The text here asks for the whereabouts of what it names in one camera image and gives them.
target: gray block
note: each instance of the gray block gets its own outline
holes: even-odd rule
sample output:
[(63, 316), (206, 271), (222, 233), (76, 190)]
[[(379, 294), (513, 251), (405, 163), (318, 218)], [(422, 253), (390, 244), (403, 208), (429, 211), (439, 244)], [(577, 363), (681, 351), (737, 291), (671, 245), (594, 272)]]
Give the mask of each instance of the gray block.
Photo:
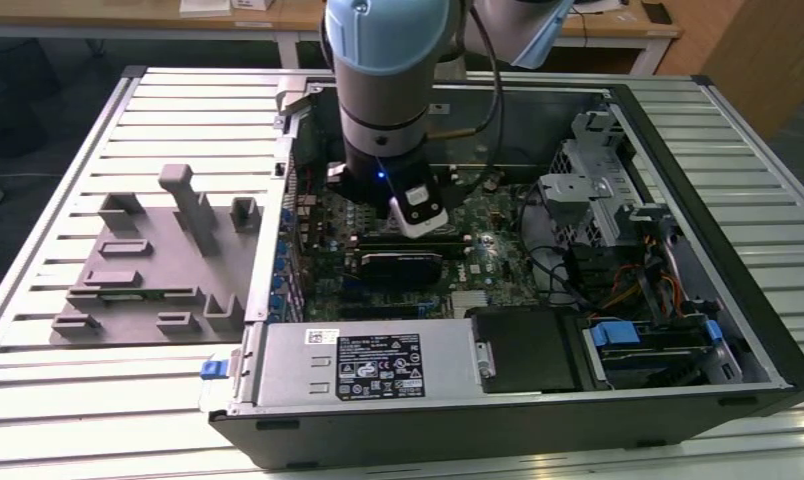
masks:
[(208, 320), (212, 330), (216, 332), (242, 331), (244, 309), (235, 295), (230, 295), (223, 308), (214, 295), (206, 297), (203, 316)]
[(134, 215), (144, 213), (134, 193), (110, 193), (96, 212), (106, 222), (108, 229), (116, 234), (136, 232)]
[(98, 251), (103, 257), (143, 257), (152, 253), (152, 245), (144, 239), (112, 240)]
[(159, 331), (168, 334), (192, 333), (200, 330), (200, 325), (191, 312), (160, 312), (156, 315)]
[[(215, 222), (204, 225), (218, 225), (207, 232), (219, 249), (216, 255), (203, 256), (190, 232), (182, 230), (174, 218), (175, 212), (174, 208), (150, 207), (131, 214), (134, 231), (103, 228), (78, 283), (70, 289), (68, 304), (56, 317), (52, 344), (240, 340), (258, 232), (235, 231), (231, 207), (211, 208)], [(170, 320), (174, 315), (186, 314), (194, 322), (186, 320), (182, 325)], [(71, 319), (88, 317), (99, 325), (95, 335), (62, 333), (82, 329), (72, 325)]]
[(230, 204), (230, 220), (232, 221), (232, 229), (236, 232), (259, 232), (262, 216), (254, 198), (238, 197), (232, 199), (232, 203)]
[(168, 164), (159, 173), (159, 185), (174, 196), (179, 211), (179, 224), (194, 238), (194, 243), (204, 257), (218, 255), (220, 248), (212, 235), (215, 215), (206, 199), (191, 188), (194, 173), (186, 164)]
[(102, 272), (92, 270), (82, 281), (88, 287), (138, 287), (140, 275), (135, 270), (124, 272)]
[(87, 314), (68, 314), (55, 317), (52, 330), (64, 338), (88, 338), (99, 333), (100, 324)]

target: metal bracket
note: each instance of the metal bracket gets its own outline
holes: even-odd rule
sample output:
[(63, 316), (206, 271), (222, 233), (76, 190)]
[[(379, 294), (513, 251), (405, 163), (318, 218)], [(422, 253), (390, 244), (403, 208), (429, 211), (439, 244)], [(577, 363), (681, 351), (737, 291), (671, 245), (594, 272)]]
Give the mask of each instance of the metal bracket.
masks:
[(278, 82), (278, 92), (275, 93), (274, 100), (278, 106), (278, 113), (283, 116), (291, 115), (306, 108), (308, 106), (307, 77), (303, 75), (283, 75)]

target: white paper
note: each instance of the white paper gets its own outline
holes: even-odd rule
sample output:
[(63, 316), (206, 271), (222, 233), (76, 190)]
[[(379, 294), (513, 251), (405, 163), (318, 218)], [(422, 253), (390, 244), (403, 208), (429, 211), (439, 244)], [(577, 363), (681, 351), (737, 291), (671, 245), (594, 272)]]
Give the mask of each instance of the white paper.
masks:
[(230, 15), (230, 0), (180, 0), (179, 16), (226, 17)]
[(621, 4), (621, 0), (598, 0), (597, 2), (583, 3), (582, 5), (574, 4), (571, 7), (571, 15), (577, 15), (577, 13), (586, 14), (609, 12), (623, 7), (625, 6)]

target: dark floor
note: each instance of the dark floor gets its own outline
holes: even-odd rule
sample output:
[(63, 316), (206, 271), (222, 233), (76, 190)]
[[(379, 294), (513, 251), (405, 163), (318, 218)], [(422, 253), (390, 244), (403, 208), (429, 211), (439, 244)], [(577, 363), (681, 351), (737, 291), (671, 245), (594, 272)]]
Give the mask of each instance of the dark floor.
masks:
[[(108, 41), (106, 55), (94, 58), (82, 40), (43, 40), (62, 92), (34, 105), (48, 131), (48, 143), (35, 153), (0, 160), (0, 280), (28, 236), (59, 175), (72, 161), (91, 124), (126, 65), (172, 67), (279, 67), (270, 42)], [(304, 68), (323, 66), (312, 44), (299, 45)], [(804, 182), (804, 105), (770, 142)], [(6, 176), (47, 174), (54, 176)]]

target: black side panel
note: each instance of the black side panel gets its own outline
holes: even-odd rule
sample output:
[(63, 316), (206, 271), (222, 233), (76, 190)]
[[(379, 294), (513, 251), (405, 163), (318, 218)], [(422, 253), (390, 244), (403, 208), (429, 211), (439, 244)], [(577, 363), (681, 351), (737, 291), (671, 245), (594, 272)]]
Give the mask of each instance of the black side panel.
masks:
[(783, 396), (743, 393), (747, 401), (729, 406), (717, 396), (682, 396), (276, 417), (294, 429), (258, 430), (260, 417), (218, 417), (211, 425), (263, 468), (389, 465), (671, 445)]
[[(693, 230), (698, 243), (703, 247), (710, 262), (734, 297), (739, 310), (761, 340), (773, 363), (785, 380), (802, 392), (797, 398), (804, 401), (804, 353), (785, 327), (773, 305), (763, 296), (758, 284), (743, 265), (739, 255), (729, 242), (719, 225), (710, 214), (686, 174), (657, 133), (642, 106), (630, 93), (630, 89), (618, 85), (611, 87), (615, 103), (621, 105), (630, 128), (637, 132), (642, 149), (655, 166), (678, 208)], [(761, 414), (779, 411), (782, 405)]]

